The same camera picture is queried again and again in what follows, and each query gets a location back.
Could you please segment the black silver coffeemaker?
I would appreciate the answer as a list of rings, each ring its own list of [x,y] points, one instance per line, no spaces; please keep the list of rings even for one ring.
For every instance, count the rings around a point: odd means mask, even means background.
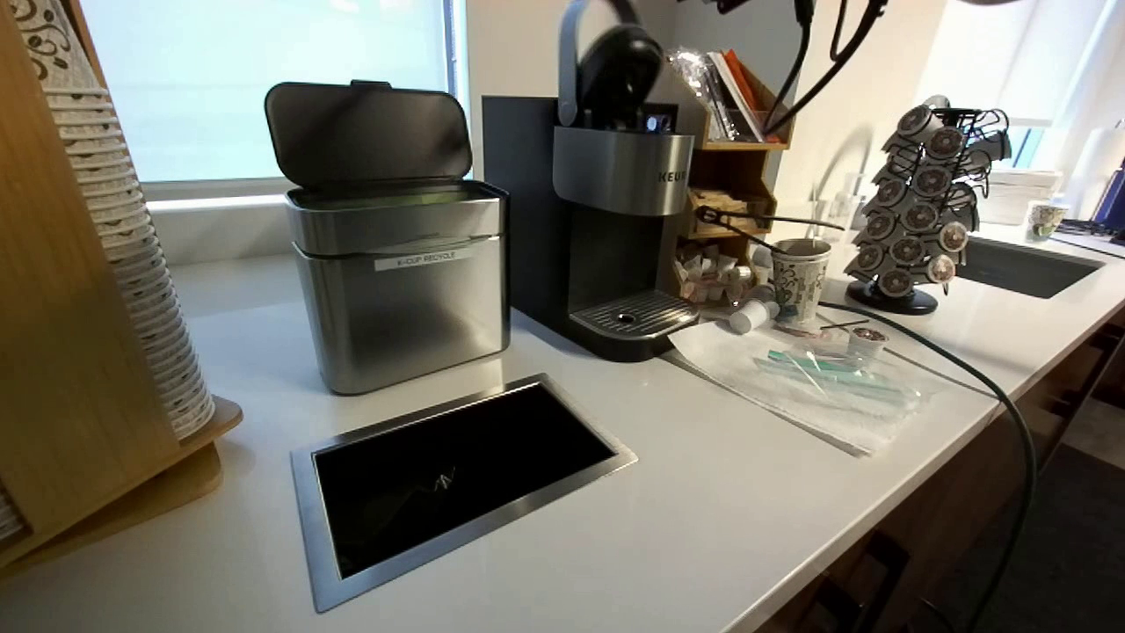
[[[690,211],[697,137],[651,103],[664,51],[630,0],[579,47],[589,0],[558,24],[558,94],[486,94],[486,179],[506,192],[508,307],[602,358],[659,355],[697,319],[659,284],[664,230]]]

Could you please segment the wooden condiment organizer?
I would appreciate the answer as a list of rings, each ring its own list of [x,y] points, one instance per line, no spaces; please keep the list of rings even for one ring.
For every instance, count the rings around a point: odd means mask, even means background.
[[[777,199],[763,174],[767,158],[788,148],[788,129],[771,128],[777,100],[734,51],[677,51],[670,65],[703,108],[675,284],[692,307],[734,308],[771,279],[767,231]]]

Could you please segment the stainless steel waste bin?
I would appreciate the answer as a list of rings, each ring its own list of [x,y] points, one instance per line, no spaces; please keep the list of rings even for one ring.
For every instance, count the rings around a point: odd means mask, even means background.
[[[364,395],[506,348],[506,198],[454,94],[282,80],[263,94],[321,378]]]

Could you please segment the small white creamer cup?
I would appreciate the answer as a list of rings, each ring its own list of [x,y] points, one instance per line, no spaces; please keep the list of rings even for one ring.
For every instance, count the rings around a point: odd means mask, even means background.
[[[734,333],[749,333],[749,331],[767,327],[771,319],[773,319],[773,307],[771,307],[771,301],[745,301],[740,308],[734,308],[734,312],[727,318],[727,327],[730,327]]]

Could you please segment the patterned paper cup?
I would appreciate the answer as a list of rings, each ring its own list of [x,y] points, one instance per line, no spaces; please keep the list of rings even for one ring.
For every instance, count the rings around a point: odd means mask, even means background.
[[[819,308],[829,247],[821,239],[784,239],[773,249],[777,325],[805,331]]]

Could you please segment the plastic bag of stirrers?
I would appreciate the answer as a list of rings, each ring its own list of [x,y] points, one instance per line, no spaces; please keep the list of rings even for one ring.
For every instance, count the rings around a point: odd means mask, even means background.
[[[895,358],[855,361],[840,331],[790,339],[697,325],[670,344],[686,368],[719,392],[861,456],[881,453],[941,395],[938,381]]]

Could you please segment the black coffee pod carousel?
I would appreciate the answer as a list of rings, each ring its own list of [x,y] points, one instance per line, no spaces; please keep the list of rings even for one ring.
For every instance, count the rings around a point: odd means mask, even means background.
[[[931,290],[965,265],[991,192],[991,164],[1011,156],[1004,108],[959,108],[935,94],[881,140],[876,192],[858,206],[848,297],[887,312],[931,312]]]

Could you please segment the wooden cup dispenser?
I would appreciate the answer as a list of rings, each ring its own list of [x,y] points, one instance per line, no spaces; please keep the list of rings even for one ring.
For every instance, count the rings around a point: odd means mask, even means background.
[[[241,413],[174,440],[18,22],[0,14],[0,482],[23,532],[0,575],[91,546],[220,482]]]

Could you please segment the stack of paper cups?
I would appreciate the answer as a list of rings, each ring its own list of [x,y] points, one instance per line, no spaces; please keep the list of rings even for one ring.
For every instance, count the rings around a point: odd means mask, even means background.
[[[211,422],[214,396],[198,368],[111,94],[82,51],[62,0],[2,0],[2,6],[61,129],[85,211],[123,293],[144,361],[156,373],[167,428],[174,440],[191,440]]]

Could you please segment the countertop trash chute frame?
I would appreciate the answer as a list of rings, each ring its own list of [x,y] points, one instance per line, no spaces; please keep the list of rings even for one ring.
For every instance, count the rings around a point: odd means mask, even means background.
[[[631,460],[547,378],[295,451],[311,609],[395,583]]]

